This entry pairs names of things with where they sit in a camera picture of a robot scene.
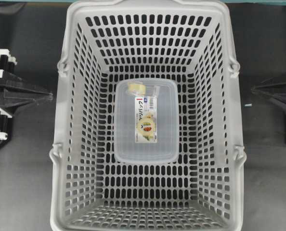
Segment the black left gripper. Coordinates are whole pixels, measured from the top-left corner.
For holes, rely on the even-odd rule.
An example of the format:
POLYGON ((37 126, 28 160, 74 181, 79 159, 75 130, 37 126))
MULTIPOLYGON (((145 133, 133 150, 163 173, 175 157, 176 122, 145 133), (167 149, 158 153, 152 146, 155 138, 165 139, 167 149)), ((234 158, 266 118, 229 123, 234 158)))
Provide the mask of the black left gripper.
POLYGON ((0 49, 0 141, 9 137, 9 120, 19 107, 51 101, 53 94, 29 80, 13 74, 16 58, 8 49, 0 49), (4 92, 27 94, 3 94, 4 92))

